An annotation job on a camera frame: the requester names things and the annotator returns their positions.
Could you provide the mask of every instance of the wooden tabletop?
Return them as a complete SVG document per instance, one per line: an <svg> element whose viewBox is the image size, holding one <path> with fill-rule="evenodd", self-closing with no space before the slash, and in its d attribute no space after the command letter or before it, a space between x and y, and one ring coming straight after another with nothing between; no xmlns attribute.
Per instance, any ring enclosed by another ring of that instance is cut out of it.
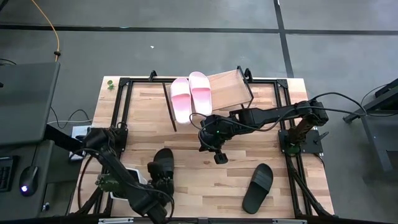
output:
<svg viewBox="0 0 398 224"><path fill-rule="evenodd" d="M106 84L112 80L117 86L120 77L104 77L93 119L93 126L109 127L116 98L115 90ZM307 100L304 81L288 78L291 102ZM275 108L275 93L272 85L250 85L254 95L252 108ZM214 111L228 115L228 111L239 107ZM194 117L199 124L200 117ZM175 133L170 122L164 91L158 83L136 83L133 86L129 116L129 136L126 151L121 157L126 167L136 168L150 179L147 163L164 147L173 150L175 158L175 211L174 217L211 218L293 218L292 199L285 157L280 153L277 132L279 125L266 133L254 132L235 136L223 146L229 162L217 165L212 152L199 152L198 130L192 125L177 125ZM333 213L325 170L319 158L303 154L303 165L307 184L314 196L330 213ZM271 191L259 211L250 215L241 208L243 196L250 178L258 164L268 164L274 173ZM84 203L96 188L94 182L101 172L101 165L92 161L83 178L81 195ZM304 212L303 198L298 190L300 208ZM77 210L77 196L73 198L71 212ZM127 202L114 200L113 217L138 216Z"/></svg>

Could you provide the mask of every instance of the pink slipper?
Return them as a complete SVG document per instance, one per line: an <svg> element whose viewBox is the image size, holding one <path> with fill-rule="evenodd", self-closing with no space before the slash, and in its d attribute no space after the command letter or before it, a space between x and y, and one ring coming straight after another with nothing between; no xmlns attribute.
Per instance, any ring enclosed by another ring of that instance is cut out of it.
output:
<svg viewBox="0 0 398 224"><path fill-rule="evenodd" d="M211 88L209 79L201 72L189 74L189 87L191 88L195 111L204 115L211 115Z"/></svg>
<svg viewBox="0 0 398 224"><path fill-rule="evenodd" d="M189 123L192 114L191 93L186 78L177 78L170 87L175 120L180 124Z"/></svg>

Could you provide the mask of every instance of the orange cable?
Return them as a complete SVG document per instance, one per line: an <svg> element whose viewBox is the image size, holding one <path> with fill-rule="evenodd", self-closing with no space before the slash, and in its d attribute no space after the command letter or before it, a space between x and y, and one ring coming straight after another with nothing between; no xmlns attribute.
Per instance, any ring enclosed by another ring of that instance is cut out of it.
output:
<svg viewBox="0 0 398 224"><path fill-rule="evenodd" d="M49 22L52 30L55 33L55 37L57 38L57 52L60 51L60 39L58 37L57 31L55 30L54 26L52 25L50 19L48 19L48 17L44 14L43 10L39 7L38 4L36 4L35 0L32 0L33 4L35 4L35 6L37 7L37 9L42 13L42 15L45 17L45 19L47 20L47 22ZM58 61L58 55L55 55L55 61Z"/></svg>

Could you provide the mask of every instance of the desk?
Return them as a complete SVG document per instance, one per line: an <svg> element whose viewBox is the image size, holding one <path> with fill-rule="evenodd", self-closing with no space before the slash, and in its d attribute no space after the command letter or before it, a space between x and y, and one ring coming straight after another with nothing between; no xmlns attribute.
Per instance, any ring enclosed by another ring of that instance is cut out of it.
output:
<svg viewBox="0 0 398 224"><path fill-rule="evenodd" d="M96 127L109 127L111 123L117 90L109 90L107 82L112 80L117 86L119 78L104 77L93 119L93 125ZM287 80L291 102L307 100L304 80L300 78ZM251 84L251 90L254 95L252 108L276 107L272 85ZM214 111L214 113L227 116L228 111L238 108L240 107L235 106ZM198 124L200 117L195 116L193 120ZM280 153L277 137L279 125L266 133L254 132L244 136L235 136L223 146L223 152L227 154L229 162L217 165L213 159L214 153L198 151L200 147L197 139L198 130L192 125L176 124L178 131L174 132L160 83L134 84L127 124L129 137L121 161L126 167L139 169L145 178L150 179L146 165L153 160L155 153L163 147L173 150L175 158L174 217L294 217L285 157ZM321 162L311 154L303 154L302 157L309 189L323 207L333 213L325 170ZM242 210L241 204L252 173L260 163L266 163L272 168L274 183L259 211L250 215ZM100 164L92 161L82 183L82 203L96 188L94 182L100 172ZM304 211L303 198L299 190L298 197L300 208ZM76 203L75 194L71 212L77 210ZM134 217L138 214L131 210L127 202L114 200L112 216Z"/></svg>

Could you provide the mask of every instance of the gray floor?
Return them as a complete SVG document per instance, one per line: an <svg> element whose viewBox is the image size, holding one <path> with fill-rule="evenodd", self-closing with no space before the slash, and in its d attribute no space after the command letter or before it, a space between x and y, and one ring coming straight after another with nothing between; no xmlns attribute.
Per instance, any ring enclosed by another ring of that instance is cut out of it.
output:
<svg viewBox="0 0 398 224"><path fill-rule="evenodd" d="M272 0L37 0L57 25L275 29ZM393 0L280 0L286 29L398 30ZM30 1L13 0L0 12L3 24L45 24ZM61 70L53 107L60 119L76 109L93 116L105 75L184 76L216 73L237 65L255 77L286 77L278 34L171 32L59 32ZM309 96L338 91L360 100L370 89L397 78L398 36L288 35L295 77ZM0 30L0 58L17 63L50 62L50 31ZM355 110L336 96L331 108ZM335 213L344 218L398 222L396 185L366 185L376 163L359 120L345 124L329 113L321 128L326 174ZM84 119L77 114L75 119Z"/></svg>

